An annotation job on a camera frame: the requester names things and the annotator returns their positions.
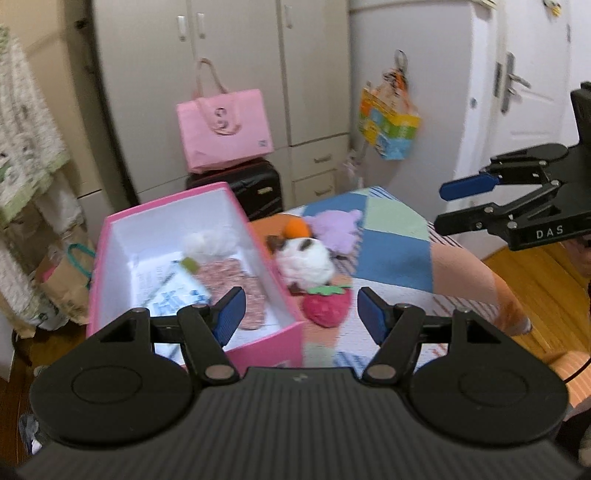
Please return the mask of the large blue tissue pack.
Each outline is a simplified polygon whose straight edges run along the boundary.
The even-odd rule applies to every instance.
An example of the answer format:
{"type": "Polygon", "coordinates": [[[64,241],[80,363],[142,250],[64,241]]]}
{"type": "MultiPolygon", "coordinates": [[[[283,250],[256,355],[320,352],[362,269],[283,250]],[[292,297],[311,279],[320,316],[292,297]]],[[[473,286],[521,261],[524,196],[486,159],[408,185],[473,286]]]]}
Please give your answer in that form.
{"type": "Polygon", "coordinates": [[[175,261],[142,306],[152,316],[174,316],[186,306],[211,303],[211,291],[175,261]]]}

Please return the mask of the floral fabric pouch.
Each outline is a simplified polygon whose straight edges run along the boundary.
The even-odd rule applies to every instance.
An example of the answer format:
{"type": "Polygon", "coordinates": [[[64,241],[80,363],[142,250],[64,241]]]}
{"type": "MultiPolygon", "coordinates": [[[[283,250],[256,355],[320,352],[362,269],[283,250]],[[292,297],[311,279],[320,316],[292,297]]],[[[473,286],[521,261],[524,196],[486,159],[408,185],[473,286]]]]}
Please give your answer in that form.
{"type": "Polygon", "coordinates": [[[242,263],[235,258],[226,258],[201,265],[197,279],[211,292],[216,303],[233,287],[245,291],[245,316],[239,324],[242,330],[257,330],[266,323],[266,295],[256,276],[247,274],[242,263]]]}

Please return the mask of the strawberry plush toy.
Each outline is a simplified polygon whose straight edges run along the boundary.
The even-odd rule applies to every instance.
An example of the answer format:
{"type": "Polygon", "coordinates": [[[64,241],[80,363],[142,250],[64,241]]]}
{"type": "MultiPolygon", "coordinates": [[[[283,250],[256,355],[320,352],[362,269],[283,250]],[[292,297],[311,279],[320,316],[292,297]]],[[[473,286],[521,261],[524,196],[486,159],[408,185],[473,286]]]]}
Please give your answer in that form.
{"type": "Polygon", "coordinates": [[[301,309],[304,316],[318,326],[335,328],[349,315],[353,290],[348,285],[324,285],[304,293],[301,309]]]}

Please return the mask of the panda plush toy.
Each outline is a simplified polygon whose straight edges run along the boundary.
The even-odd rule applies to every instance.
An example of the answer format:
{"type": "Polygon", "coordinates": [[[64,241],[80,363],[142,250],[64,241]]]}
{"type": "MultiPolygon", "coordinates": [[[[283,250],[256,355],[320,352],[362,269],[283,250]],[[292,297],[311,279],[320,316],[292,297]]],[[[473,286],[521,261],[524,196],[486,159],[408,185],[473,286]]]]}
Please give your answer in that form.
{"type": "Polygon", "coordinates": [[[308,290],[329,285],[335,276],[331,253],[318,239],[269,235],[266,247],[290,294],[303,295],[308,290]]]}

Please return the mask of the purple plush toy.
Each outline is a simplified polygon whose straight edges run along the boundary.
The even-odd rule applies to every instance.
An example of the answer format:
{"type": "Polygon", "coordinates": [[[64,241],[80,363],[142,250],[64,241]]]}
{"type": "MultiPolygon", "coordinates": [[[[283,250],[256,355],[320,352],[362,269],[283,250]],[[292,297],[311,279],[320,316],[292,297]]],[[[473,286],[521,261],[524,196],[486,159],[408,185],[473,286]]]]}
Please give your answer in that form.
{"type": "Polygon", "coordinates": [[[314,216],[305,216],[304,221],[312,235],[320,240],[332,254],[348,256],[358,241],[358,227],[363,212],[326,210],[314,216]]]}

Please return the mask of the orange plush ball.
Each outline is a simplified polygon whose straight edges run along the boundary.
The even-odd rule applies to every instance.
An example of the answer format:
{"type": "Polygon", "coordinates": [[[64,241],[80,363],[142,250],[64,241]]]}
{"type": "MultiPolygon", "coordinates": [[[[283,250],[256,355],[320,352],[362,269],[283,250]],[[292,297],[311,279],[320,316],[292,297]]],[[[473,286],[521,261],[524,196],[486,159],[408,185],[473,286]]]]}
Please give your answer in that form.
{"type": "Polygon", "coordinates": [[[285,239],[311,238],[311,229],[303,218],[297,216],[287,216],[287,222],[284,224],[283,232],[285,239]]]}

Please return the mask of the patchwork tablecloth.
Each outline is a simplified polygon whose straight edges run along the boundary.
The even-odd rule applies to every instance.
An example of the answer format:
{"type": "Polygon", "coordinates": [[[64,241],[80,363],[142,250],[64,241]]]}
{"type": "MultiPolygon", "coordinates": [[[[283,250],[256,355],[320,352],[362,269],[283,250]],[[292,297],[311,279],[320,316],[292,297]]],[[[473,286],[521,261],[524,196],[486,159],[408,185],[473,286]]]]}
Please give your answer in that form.
{"type": "Polygon", "coordinates": [[[381,187],[341,194],[253,222],[260,238],[278,235],[293,217],[359,210],[353,253],[335,262],[353,292],[372,288],[391,304],[410,303],[429,315],[473,310],[509,336],[530,331],[523,307],[496,273],[381,187]]]}

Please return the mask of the pink storage box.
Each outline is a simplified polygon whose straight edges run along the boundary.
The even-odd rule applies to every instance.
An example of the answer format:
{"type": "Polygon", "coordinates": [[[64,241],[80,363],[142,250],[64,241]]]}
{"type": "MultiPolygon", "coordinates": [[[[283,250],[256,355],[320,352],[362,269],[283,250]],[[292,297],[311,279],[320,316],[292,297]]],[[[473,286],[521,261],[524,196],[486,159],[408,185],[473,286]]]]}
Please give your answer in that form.
{"type": "Polygon", "coordinates": [[[134,307],[172,315],[214,304],[221,277],[247,293],[242,325],[224,351],[238,368],[300,367],[304,323],[297,304],[256,237],[228,184],[214,183],[108,216],[91,277],[88,334],[134,307]]]}

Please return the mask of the colourful hanging gift bag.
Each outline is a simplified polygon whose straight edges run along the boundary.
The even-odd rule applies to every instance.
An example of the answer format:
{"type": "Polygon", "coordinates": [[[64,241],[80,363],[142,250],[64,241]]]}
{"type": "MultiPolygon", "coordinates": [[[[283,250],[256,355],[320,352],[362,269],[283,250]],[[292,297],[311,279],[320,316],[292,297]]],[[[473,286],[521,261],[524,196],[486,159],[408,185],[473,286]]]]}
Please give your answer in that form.
{"type": "Polygon", "coordinates": [[[394,67],[382,73],[381,83],[363,86],[358,128],[365,141],[386,161],[409,155],[422,118],[412,102],[407,79],[408,57],[394,54],[394,67]]]}

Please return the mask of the white door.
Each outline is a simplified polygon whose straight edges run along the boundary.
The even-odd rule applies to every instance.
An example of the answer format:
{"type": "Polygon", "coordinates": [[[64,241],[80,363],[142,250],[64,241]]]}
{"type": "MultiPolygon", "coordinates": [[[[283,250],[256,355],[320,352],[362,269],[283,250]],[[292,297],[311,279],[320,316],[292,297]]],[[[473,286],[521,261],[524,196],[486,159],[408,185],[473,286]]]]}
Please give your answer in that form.
{"type": "Polygon", "coordinates": [[[585,78],[575,63],[584,48],[590,4],[559,2],[560,17],[543,1],[471,3],[470,108],[455,177],[475,173],[495,154],[545,142],[577,142],[570,93],[585,78]],[[517,95],[502,114],[494,96],[495,69],[508,52],[515,55],[514,72],[531,88],[515,84],[517,95]]]}

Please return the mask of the teal bag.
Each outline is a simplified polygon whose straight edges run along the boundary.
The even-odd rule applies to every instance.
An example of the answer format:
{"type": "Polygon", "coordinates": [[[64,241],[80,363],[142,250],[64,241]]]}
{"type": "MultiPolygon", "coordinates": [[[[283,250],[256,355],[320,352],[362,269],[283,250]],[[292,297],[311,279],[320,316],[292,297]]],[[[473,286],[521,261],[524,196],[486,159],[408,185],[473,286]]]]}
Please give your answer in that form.
{"type": "Polygon", "coordinates": [[[86,289],[89,290],[92,282],[95,252],[82,243],[71,243],[67,247],[66,258],[69,263],[84,276],[86,280],[86,289]]]}

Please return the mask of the brown paper bag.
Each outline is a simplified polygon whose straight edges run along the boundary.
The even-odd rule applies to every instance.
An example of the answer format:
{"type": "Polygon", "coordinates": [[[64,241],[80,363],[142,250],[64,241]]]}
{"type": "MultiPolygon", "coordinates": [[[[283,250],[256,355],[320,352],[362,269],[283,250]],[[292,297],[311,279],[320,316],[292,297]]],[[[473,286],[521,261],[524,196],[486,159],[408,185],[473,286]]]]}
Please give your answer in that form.
{"type": "Polygon", "coordinates": [[[69,321],[86,325],[90,289],[86,289],[84,276],[66,258],[66,250],[71,243],[82,243],[95,252],[86,230],[76,226],[64,237],[48,245],[35,271],[35,281],[41,291],[69,321]]]}

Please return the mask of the black suitcase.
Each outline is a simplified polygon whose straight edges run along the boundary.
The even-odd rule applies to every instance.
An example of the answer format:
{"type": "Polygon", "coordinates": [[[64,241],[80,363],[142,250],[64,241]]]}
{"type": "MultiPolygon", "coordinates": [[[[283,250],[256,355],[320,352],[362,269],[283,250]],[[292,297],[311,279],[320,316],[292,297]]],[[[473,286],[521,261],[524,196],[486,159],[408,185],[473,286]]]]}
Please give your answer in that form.
{"type": "Polygon", "coordinates": [[[228,183],[250,221],[283,212],[280,174],[272,163],[262,157],[225,170],[189,174],[185,181],[185,189],[218,182],[228,183]]]}

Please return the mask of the pink tote bag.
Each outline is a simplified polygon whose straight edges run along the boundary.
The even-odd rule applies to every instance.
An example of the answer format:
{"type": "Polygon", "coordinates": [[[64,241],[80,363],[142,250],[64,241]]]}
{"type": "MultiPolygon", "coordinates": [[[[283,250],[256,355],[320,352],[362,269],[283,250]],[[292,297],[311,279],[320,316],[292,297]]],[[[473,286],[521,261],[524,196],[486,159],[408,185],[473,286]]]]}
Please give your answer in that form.
{"type": "Polygon", "coordinates": [[[197,61],[197,90],[176,106],[187,172],[224,170],[274,151],[263,94],[229,91],[210,59],[197,61]]]}

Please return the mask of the penguin door ornament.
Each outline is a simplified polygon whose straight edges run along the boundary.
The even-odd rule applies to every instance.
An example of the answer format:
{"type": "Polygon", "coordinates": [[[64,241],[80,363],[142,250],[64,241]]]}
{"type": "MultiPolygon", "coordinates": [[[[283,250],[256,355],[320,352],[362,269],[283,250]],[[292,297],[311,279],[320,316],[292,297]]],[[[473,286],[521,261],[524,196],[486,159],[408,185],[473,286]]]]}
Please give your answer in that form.
{"type": "Polygon", "coordinates": [[[561,16],[562,6],[558,0],[543,0],[543,4],[554,17],[561,16]]]}

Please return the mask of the cream knitted cardigan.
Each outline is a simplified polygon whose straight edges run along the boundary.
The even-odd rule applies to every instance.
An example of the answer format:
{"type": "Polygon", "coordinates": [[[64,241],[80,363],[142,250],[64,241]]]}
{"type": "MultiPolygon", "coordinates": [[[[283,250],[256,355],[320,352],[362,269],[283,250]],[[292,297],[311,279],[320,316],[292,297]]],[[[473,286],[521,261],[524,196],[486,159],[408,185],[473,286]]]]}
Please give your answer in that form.
{"type": "Polygon", "coordinates": [[[62,169],[71,155],[18,39],[1,27],[1,313],[21,336],[55,330],[68,316],[33,273],[37,252],[85,226],[62,169]]]}

